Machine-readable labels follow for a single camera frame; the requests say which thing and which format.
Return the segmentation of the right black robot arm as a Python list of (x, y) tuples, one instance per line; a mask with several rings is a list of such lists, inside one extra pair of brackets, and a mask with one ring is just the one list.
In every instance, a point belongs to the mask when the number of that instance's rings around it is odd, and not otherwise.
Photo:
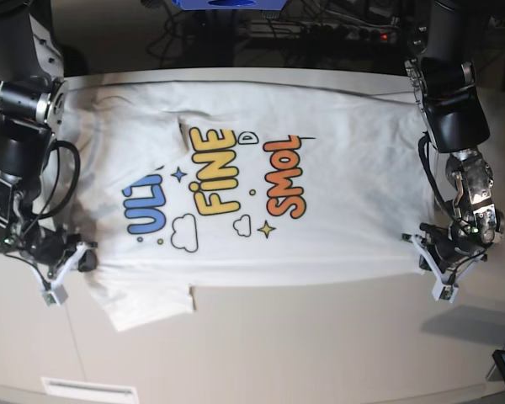
[[(40, 224), (68, 205), (80, 178), (78, 149), (57, 137), (67, 94), (50, 2), (0, 1), (0, 254), (27, 263), (52, 303), (67, 272), (97, 265), (96, 243)], [(69, 188), (56, 206), (34, 211), (48, 161), (61, 150), (72, 155)]]

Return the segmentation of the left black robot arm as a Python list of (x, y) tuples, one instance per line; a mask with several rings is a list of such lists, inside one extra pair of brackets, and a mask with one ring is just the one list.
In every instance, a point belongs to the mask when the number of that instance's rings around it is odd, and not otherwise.
[(432, 272), (435, 300), (454, 300), (463, 276), (502, 240), (493, 172), (479, 146), (490, 129), (476, 90), (472, 53), (505, 1), (418, 1), (405, 61), (426, 130), (417, 144), (433, 197), (450, 223), (406, 234)]

